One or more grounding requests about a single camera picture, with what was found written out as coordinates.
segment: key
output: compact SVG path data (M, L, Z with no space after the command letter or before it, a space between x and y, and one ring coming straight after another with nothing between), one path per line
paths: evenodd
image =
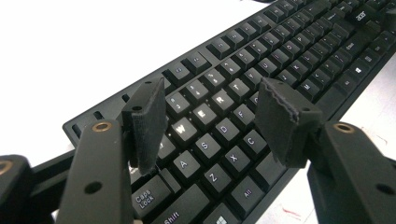
M186 190L152 223L192 223L209 205L209 200L196 184Z
M191 119L201 131L206 132L212 128L218 116L207 104L201 104L192 111Z
M194 80L192 83L187 85L184 92L187 99L189 99L194 105L200 104L209 94L207 88L198 80Z
M246 105L240 105L231 114L231 121L238 127L242 132L246 132L248 129L253 127L254 114L251 112Z
M242 218L245 218L254 206L262 199L264 192L247 176L236 186L227 198L235 211Z
M185 186L191 184L192 180L194 180L201 171L201 165L187 150L173 161L173 167L178 179L181 180Z
M156 208L164 203L172 194L172 191L156 175L143 187L132 194L132 206L137 218L145 218Z
M202 182L215 198L219 198L224 190L230 187L231 178L218 164L215 164L205 173Z
M198 135L198 131L186 118L179 120L171 127L172 136L183 147L188 146Z
M206 165L211 165L221 152L221 146L213 139L213 137L206 133L194 145L194 153Z
M250 165L250 159L239 147L233 147L222 160L224 167L229 173L238 178Z
M228 207L221 203L216 209L205 219L204 224L228 224L240 223L233 215Z
M266 146L267 142L255 130L250 131L241 143L242 149L254 161L265 152Z
M265 192L268 192L286 170L287 168L274 158L273 153L270 152L253 170L252 177Z
M230 147L237 140L240 132L229 119L224 119L216 125L213 134L225 147Z
M225 90L221 90L212 96L210 105L216 113L224 117L233 109L234 102Z
M166 99L166 104L166 110L174 119L184 116L190 109L190 103L180 94L180 92L177 92Z
M169 140L166 135L160 143L160 150L158 151L157 164L163 167L166 163L172 160L177 154L175 145Z
M210 63L199 52L194 52L192 55L183 60L183 64L189 68L195 75L198 75L210 67Z
M207 72L201 78L201 81L211 92L219 91L221 87L226 84L224 76L222 76L216 69L212 69Z

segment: keycap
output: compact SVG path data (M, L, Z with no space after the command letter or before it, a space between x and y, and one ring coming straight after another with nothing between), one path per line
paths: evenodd
M210 168L203 178L204 186L215 198L219 198L231 186L231 182L231 178L218 164Z
M220 152L221 146L209 133L195 142L194 153L206 166L213 164L219 157Z
M192 223L208 205L209 199L194 184L168 206L153 223Z
M132 206L137 218L148 216L156 208L159 208L171 194L171 190L161 178L155 175L147 184L132 194Z
M228 209L228 207L221 203L216 209L205 219L204 224L238 224L240 221L235 215Z
M241 143L242 149L254 161L265 152L266 146L267 142L255 130L250 131Z
M224 155L222 163L228 172L237 178L248 169L251 161L240 147L233 147Z
M188 146L198 135L198 130L186 119L180 119L171 126L172 136L183 147Z
M183 64L189 68L195 75L198 75L210 67L210 63L199 52L194 52L192 55L183 60Z
M286 172L286 167L278 161L272 152L252 172L252 177L265 192Z
M264 194L253 180L247 176L227 199L240 217L246 217Z
M184 151L173 161L174 172L181 182L188 186L192 184L192 180L200 174L201 165L190 154L189 151Z

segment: black keyboard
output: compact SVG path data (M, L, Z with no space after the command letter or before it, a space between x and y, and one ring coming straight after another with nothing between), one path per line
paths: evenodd
M131 168L134 215L145 223L253 223L296 174L254 125L262 77L291 85L340 119L396 51L379 25L386 0L283 0L240 21L66 122L115 119L141 83L165 78L168 129L157 169Z

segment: function key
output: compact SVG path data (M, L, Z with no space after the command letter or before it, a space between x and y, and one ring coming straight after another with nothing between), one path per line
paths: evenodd
M286 19L286 13L283 12L279 7L269 7L264 14L273 20L275 23L280 23Z
M177 92L166 99L166 104L167 111L174 119L180 118L189 112L190 103L180 94L180 92Z
M232 49L240 49L247 43L246 39L235 30L232 30L230 33L224 36L223 39L230 45Z
M220 60L233 52L231 47L221 38L214 40L207 48Z
M199 52L194 52L192 55L183 60L186 65L195 75L198 75L210 67L211 64Z
M216 69L212 69L207 72L203 77L201 77L201 81L211 92L219 91L221 87L226 84L224 76L222 76Z
M183 147L188 146L198 135L198 131L186 118L179 120L171 127L172 136Z
M239 216L245 218L263 196L264 192L247 176L233 190L228 200Z
M177 86L181 86L194 75L182 63L175 63L172 67L164 72L164 74Z

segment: screw hole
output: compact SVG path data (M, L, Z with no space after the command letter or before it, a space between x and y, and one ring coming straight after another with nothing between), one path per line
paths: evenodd
M132 107L132 110L135 110L135 111L139 111L142 109L143 109L142 106L139 106L139 105Z
M388 195L394 195L395 191L393 188L391 188L388 185L384 185L384 184L377 184L376 185L376 189L378 189L379 191L388 194Z
M91 184L87 185L84 189L86 194L94 194L102 188L102 183L100 182L92 182Z

